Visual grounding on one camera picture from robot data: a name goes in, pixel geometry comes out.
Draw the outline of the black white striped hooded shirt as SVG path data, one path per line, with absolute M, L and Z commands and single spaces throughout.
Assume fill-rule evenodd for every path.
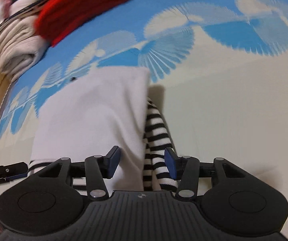
M 105 182 L 109 192 L 176 192 L 164 155 L 171 138 L 148 97 L 149 80 L 146 67 L 96 68 L 50 96 L 38 112 L 29 173 L 63 157 L 105 156 L 118 146 L 119 165 Z

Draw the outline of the blue white patterned bedsheet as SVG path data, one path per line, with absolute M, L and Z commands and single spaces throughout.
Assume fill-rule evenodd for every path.
M 113 65 L 150 70 L 179 154 L 223 156 L 288 200 L 288 0 L 130 0 L 85 23 L 8 90 L 0 164 L 30 160 L 49 97 Z

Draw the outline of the cream folded blanket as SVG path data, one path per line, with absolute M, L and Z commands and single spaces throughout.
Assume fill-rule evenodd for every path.
M 0 73 L 14 82 L 37 64 L 49 47 L 37 35 L 36 15 L 15 20 L 0 34 Z

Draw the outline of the red folded blanket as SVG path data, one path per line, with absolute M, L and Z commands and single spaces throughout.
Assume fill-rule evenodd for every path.
M 128 0 L 49 0 L 35 21 L 36 33 L 57 45 L 88 20 Z

